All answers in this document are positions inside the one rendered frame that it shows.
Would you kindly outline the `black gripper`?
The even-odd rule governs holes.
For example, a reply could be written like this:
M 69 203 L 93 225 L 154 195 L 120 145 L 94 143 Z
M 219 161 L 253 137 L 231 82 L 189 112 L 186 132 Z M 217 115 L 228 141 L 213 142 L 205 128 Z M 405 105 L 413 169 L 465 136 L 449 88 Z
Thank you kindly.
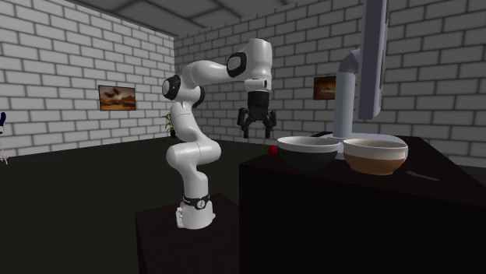
M 265 126 L 265 138 L 269 139 L 276 126 L 276 111 L 269 108 L 269 93 L 265 91 L 252 91 L 248 93 L 248 109 L 241 107 L 238 110 L 237 125 L 243 131 L 243 138 L 249 138 L 249 125 L 253 121 L 262 121 Z

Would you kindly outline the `black and white bowl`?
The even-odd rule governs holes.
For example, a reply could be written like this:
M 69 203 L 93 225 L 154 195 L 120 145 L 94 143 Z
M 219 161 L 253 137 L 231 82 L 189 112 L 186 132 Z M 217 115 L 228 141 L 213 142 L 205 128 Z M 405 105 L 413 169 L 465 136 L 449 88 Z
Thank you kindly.
M 318 170 L 336 158 L 340 142 L 312 136 L 288 136 L 277 140 L 278 155 L 300 170 Z

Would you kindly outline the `small potted plant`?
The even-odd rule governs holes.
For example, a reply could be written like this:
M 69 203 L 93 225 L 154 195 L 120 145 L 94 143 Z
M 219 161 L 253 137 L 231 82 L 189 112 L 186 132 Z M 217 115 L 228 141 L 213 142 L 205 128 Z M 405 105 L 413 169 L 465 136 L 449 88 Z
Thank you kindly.
M 166 129 L 167 133 L 169 134 L 169 136 L 171 138 L 175 138 L 176 137 L 176 132 L 175 132 L 175 129 L 174 129 L 174 123 L 172 121 L 171 113 L 170 112 L 167 112 L 164 115 L 164 118 L 167 120 L 167 124 L 165 125 L 165 129 Z

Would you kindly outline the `brown and white bowl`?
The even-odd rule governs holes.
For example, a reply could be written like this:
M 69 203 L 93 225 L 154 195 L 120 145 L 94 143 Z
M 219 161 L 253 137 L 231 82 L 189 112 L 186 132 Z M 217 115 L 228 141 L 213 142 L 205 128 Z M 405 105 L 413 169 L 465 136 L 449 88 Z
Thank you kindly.
M 408 145 L 374 139 L 346 139 L 343 158 L 352 170 L 363 174 L 391 175 L 407 157 Z

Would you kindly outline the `dark desk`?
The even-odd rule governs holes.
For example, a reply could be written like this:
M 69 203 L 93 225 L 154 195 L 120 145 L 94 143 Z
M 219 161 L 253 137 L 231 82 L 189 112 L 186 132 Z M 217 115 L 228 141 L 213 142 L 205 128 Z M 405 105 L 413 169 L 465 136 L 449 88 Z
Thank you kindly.
M 486 186 L 418 137 L 389 176 L 239 167 L 241 274 L 486 274 Z M 405 172 L 434 177 L 429 181 Z

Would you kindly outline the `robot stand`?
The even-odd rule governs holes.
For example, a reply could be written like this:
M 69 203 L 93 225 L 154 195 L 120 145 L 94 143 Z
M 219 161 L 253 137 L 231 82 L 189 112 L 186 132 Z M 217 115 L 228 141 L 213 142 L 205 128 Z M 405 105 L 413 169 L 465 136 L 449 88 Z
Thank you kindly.
M 139 274 L 240 274 L 239 207 L 211 201 L 216 218 L 201 230 L 178 228 L 175 204 L 135 214 Z

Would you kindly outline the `dark knife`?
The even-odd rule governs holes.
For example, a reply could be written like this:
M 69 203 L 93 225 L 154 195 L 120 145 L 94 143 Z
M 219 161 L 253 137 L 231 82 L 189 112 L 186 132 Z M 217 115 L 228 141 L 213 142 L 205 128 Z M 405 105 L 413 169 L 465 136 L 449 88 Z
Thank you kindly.
M 411 170 L 407 170 L 405 173 L 407 175 L 411 176 L 411 177 L 417 177 L 417 178 L 421 178 L 421 179 L 425 179 L 425 180 L 429 180 L 429 181 L 440 181 L 437 178 L 429 177 L 429 176 L 426 176 L 426 175 L 423 175 L 423 174 L 418 174 L 418 173 L 415 173 Z

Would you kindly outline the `orange sky wall picture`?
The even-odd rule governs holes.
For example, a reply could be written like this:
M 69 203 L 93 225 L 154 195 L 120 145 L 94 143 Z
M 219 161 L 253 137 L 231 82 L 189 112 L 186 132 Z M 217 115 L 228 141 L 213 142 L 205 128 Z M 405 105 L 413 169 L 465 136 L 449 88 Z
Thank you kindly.
M 101 111 L 135 111 L 136 90 L 123 86 L 98 86 Z
M 336 92 L 336 76 L 320 76 L 314 78 L 313 99 L 334 100 Z

